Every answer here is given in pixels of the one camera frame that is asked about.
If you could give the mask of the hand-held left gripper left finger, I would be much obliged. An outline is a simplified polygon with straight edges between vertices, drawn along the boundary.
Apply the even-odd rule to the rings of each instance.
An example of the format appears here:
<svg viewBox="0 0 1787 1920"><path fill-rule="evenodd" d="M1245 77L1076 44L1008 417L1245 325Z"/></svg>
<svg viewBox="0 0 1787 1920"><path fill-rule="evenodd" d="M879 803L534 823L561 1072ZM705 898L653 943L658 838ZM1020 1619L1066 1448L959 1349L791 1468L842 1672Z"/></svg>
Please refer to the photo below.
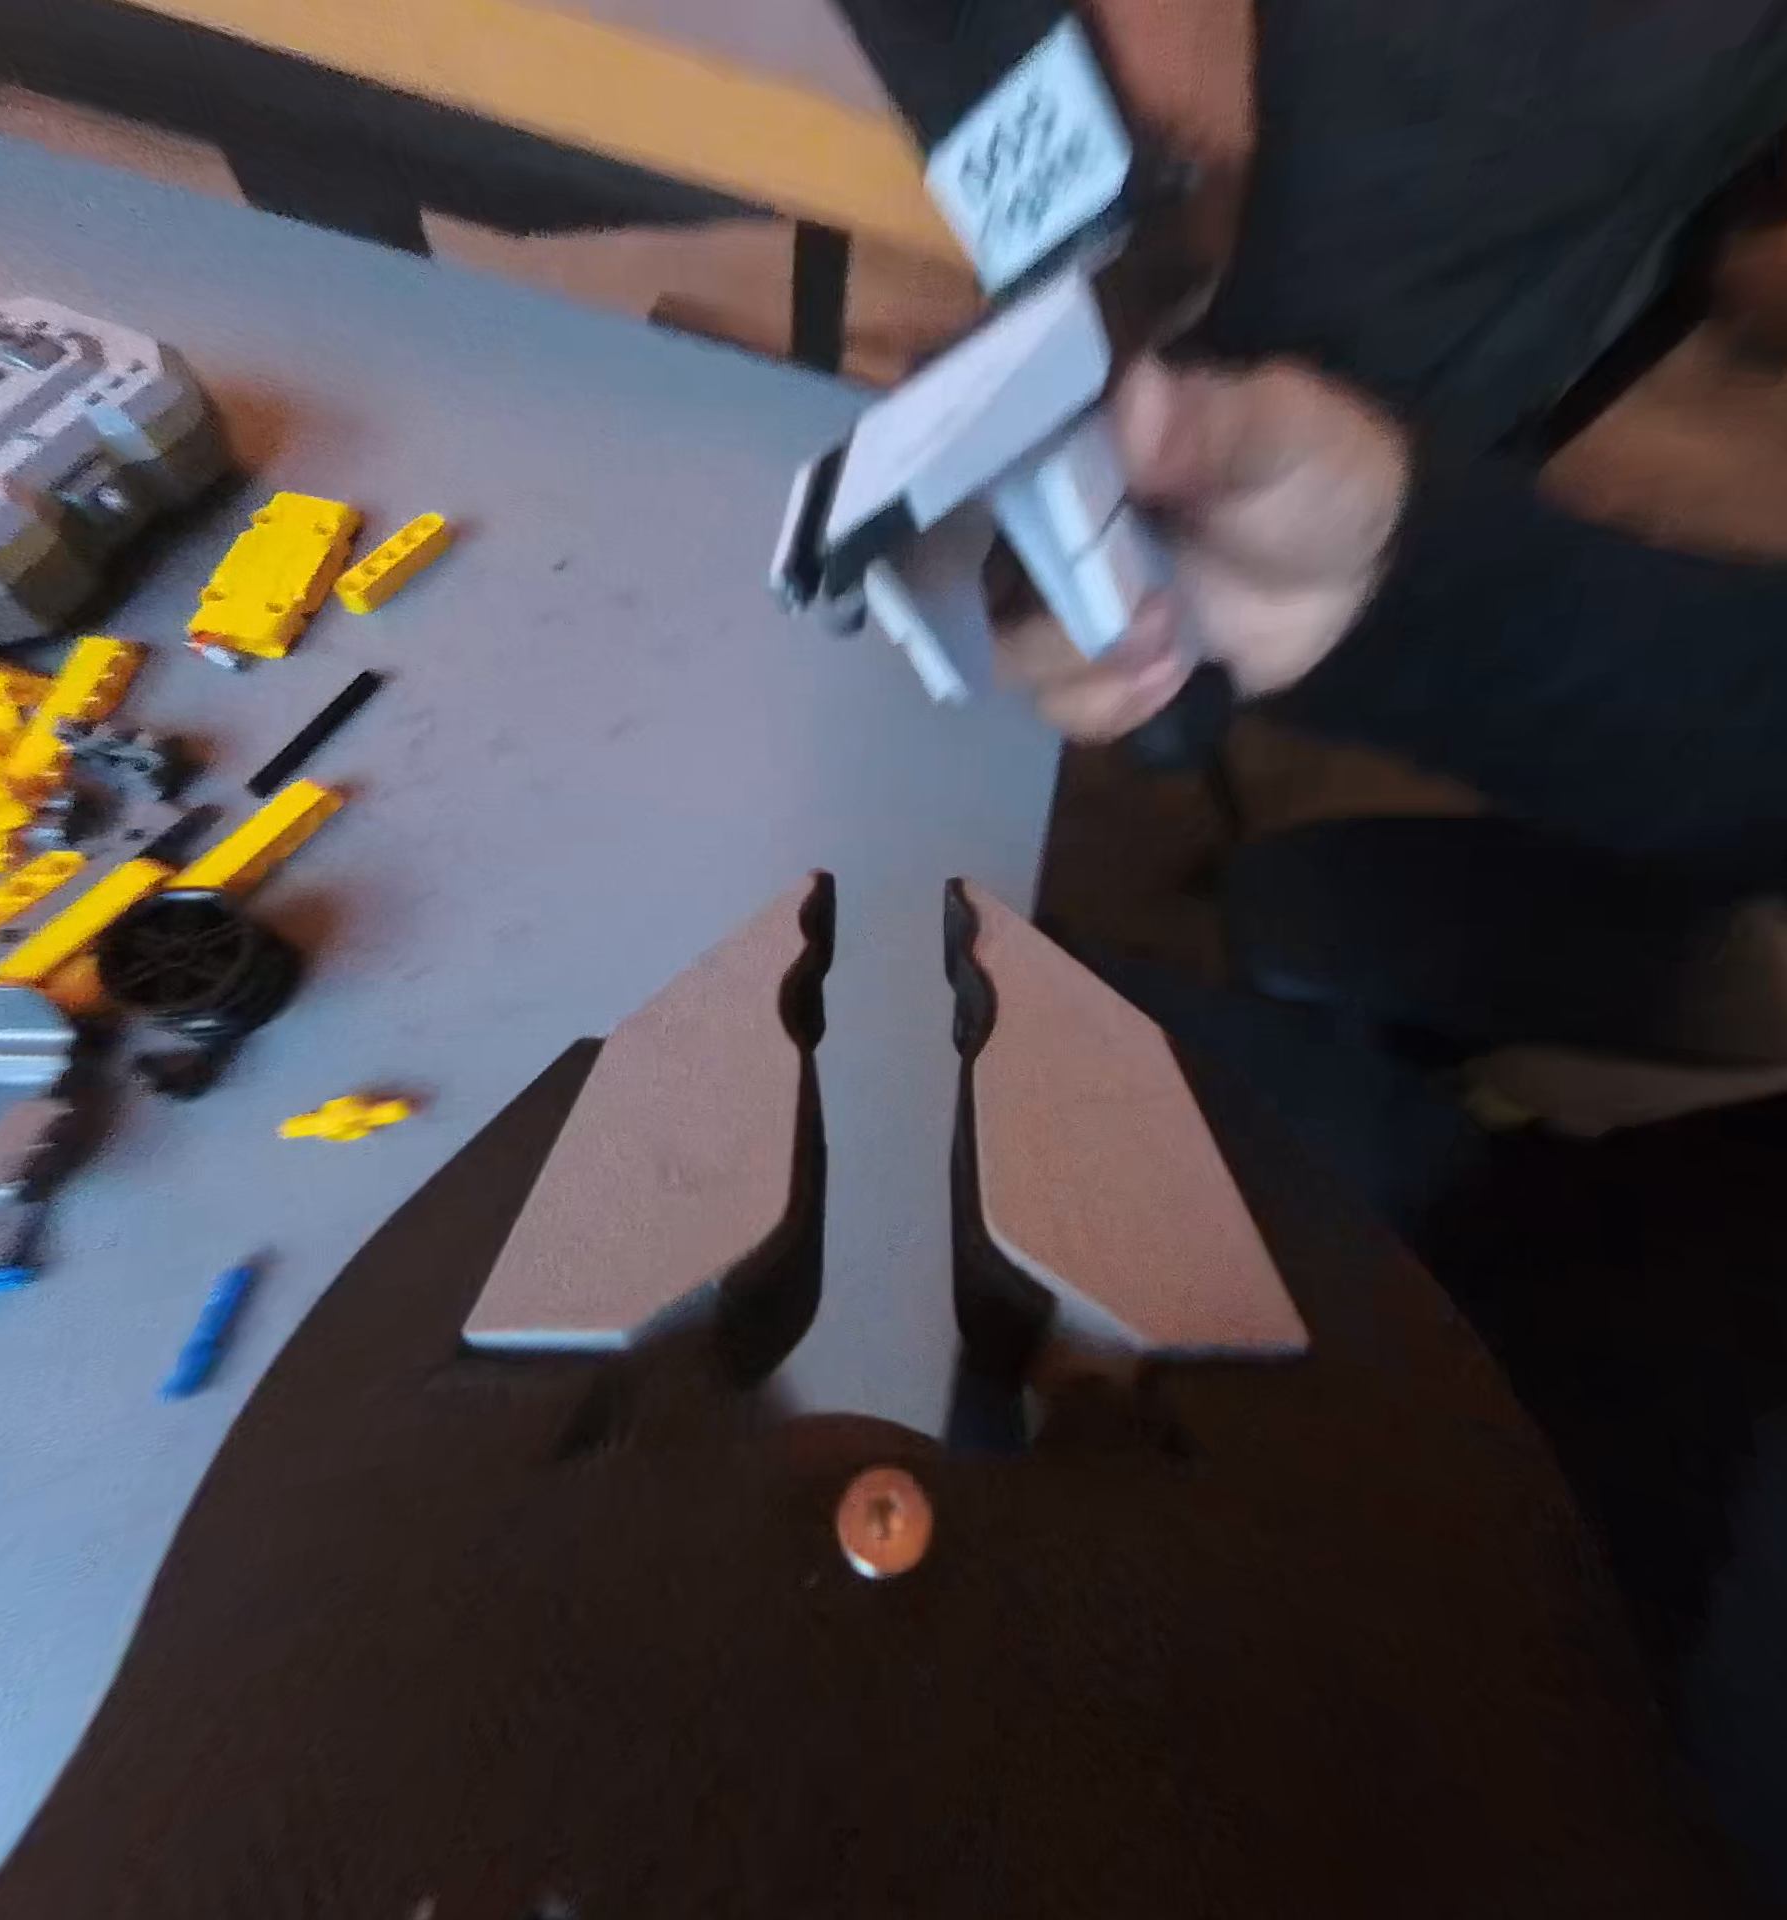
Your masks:
<svg viewBox="0 0 1787 1920"><path fill-rule="evenodd" d="M746 1384L810 1331L836 885L799 876L600 1045L464 1324L490 1355L697 1342Z"/></svg>

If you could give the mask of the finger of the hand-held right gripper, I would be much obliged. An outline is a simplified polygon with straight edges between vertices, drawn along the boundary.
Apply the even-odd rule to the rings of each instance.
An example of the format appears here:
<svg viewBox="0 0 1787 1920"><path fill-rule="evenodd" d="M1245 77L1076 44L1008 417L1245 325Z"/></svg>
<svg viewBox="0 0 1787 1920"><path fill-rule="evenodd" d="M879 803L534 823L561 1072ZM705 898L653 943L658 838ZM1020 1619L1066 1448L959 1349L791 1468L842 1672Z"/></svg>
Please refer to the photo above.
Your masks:
<svg viewBox="0 0 1787 1920"><path fill-rule="evenodd" d="M770 563L786 610L837 605L1103 397L1112 338L1066 270L881 393L792 476Z"/></svg>
<svg viewBox="0 0 1787 1920"><path fill-rule="evenodd" d="M866 568L869 617L936 706L964 707L992 684L984 563L996 538L991 511L956 511Z"/></svg>

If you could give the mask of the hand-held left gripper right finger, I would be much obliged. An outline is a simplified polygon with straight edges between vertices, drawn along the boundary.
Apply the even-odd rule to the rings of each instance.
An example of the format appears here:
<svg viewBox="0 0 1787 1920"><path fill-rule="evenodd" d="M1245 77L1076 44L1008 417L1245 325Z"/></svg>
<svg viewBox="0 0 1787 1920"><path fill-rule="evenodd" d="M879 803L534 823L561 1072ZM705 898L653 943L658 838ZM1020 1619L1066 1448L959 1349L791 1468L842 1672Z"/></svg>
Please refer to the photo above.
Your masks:
<svg viewBox="0 0 1787 1920"><path fill-rule="evenodd" d="M1310 1331L1164 1031L953 876L953 1323L959 1377L1279 1367Z"/></svg>

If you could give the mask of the grey desk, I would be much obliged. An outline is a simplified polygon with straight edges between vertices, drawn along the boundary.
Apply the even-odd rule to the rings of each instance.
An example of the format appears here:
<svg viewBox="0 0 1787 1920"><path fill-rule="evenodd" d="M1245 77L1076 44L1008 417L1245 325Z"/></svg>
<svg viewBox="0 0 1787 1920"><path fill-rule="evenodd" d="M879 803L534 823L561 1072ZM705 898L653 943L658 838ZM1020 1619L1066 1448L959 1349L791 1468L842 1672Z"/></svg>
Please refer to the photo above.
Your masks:
<svg viewBox="0 0 1787 1920"><path fill-rule="evenodd" d="M943 1423L943 882L1030 905L1056 771L1020 707L933 707L894 648L770 597L788 476L859 408L840 385L0 138L17 293L177 346L252 444L248 498L97 621L155 648L137 707L211 749L229 817L358 670L388 684L312 764L348 805L259 893L316 947L301 996L202 1100L117 1095L41 1276L0 1295L0 1863L338 1271L570 1043L810 871L837 886L829 1268L785 1389ZM360 512L346 568L426 512L450 545L374 612L332 584L283 661L200 655L200 591L276 492ZM276 1135L365 1093L418 1110ZM216 1377L160 1402L208 1283L256 1256Z"/></svg>

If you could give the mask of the person's right hand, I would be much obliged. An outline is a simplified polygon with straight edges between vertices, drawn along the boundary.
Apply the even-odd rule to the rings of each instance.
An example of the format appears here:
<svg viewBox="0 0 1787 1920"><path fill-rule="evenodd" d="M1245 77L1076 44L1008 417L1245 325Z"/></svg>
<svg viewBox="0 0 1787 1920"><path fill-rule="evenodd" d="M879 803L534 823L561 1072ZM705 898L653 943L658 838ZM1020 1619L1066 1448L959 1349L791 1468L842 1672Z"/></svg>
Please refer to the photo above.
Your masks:
<svg viewBox="0 0 1787 1920"><path fill-rule="evenodd" d="M1049 610L996 617L1001 680L1063 736L1123 740L1203 666L1240 701L1325 661L1385 573L1411 486L1406 432L1291 357L1142 357L1112 400L1127 492L1172 548L1172 582L1084 659Z"/></svg>

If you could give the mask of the yellow toy connector pin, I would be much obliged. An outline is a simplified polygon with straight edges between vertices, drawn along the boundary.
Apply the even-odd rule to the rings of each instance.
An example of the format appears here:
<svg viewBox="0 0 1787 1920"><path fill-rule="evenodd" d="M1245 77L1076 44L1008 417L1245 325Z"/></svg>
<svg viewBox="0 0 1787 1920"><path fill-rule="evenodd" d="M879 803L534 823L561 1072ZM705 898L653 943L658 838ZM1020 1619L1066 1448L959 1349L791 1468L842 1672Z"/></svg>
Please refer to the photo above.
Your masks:
<svg viewBox="0 0 1787 1920"><path fill-rule="evenodd" d="M399 1095L340 1095L302 1113L289 1116L276 1125L276 1135L280 1139L353 1144L401 1125L415 1110L418 1102Z"/></svg>

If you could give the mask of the yellow edged table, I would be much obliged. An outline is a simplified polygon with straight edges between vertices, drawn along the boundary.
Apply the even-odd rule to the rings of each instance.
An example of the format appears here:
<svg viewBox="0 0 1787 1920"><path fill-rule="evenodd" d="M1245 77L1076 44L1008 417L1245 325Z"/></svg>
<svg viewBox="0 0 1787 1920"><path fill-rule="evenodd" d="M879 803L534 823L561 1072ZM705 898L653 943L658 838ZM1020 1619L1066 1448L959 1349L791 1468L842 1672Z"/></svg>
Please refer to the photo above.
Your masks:
<svg viewBox="0 0 1787 1920"><path fill-rule="evenodd" d="M0 132L875 382L981 306L821 4L0 2Z"/></svg>

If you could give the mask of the black spoked toy wheel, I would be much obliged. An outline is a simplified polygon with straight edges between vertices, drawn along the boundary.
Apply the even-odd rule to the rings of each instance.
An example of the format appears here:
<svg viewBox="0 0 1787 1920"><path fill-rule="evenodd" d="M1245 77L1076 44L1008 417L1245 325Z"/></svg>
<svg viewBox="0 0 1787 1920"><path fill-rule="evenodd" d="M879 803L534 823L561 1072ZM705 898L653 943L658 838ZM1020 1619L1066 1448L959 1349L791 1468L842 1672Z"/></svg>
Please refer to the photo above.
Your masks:
<svg viewBox="0 0 1787 1920"><path fill-rule="evenodd" d="M274 1021L304 977L304 955L211 886L141 898L102 927L93 963L124 1012L183 1043L224 1050Z"/></svg>

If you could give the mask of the short yellow toy beam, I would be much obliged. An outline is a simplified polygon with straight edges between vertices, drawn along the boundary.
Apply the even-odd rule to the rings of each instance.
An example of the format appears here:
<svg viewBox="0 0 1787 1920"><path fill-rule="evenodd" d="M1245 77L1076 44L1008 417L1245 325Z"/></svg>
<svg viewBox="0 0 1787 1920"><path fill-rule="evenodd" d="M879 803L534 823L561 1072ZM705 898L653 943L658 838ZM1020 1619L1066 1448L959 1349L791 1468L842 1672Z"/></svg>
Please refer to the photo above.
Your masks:
<svg viewBox="0 0 1787 1920"><path fill-rule="evenodd" d="M336 600L354 615L381 610L448 552L450 537L450 522L445 514L413 517L336 578L332 588Z"/></svg>

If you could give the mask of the black toy axle rod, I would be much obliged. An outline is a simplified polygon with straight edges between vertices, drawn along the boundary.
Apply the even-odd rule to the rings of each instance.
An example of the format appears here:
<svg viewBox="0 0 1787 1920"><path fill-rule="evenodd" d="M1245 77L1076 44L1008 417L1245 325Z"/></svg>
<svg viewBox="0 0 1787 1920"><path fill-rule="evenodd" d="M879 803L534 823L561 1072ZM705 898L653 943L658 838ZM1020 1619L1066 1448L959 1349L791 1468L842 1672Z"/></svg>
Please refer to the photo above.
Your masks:
<svg viewBox="0 0 1787 1920"><path fill-rule="evenodd" d="M276 797L285 784L298 778L304 766L377 698L382 684L388 684L388 676L378 670L357 672L276 750L276 755L245 780L245 794L257 800Z"/></svg>

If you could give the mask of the yellow toy plate block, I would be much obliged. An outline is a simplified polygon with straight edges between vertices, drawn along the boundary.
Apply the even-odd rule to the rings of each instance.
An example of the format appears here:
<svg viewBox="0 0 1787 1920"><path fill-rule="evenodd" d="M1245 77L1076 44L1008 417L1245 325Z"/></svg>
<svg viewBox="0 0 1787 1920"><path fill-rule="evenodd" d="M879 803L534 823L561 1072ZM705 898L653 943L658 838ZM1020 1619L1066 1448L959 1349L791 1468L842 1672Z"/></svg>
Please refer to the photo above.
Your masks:
<svg viewBox="0 0 1787 1920"><path fill-rule="evenodd" d="M185 623L191 649L283 661L344 572L360 512L346 500L276 492L214 565Z"/></svg>

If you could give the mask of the grey toy battery box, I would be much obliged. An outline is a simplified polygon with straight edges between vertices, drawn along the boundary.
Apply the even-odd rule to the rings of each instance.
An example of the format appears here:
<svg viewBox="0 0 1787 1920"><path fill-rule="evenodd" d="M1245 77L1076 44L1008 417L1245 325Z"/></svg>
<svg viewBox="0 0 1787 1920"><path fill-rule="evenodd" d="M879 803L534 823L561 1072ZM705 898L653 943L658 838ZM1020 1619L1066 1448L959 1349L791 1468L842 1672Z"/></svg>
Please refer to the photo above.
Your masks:
<svg viewBox="0 0 1787 1920"><path fill-rule="evenodd" d="M0 302L0 645L61 633L116 561L230 471L171 346L41 298Z"/></svg>

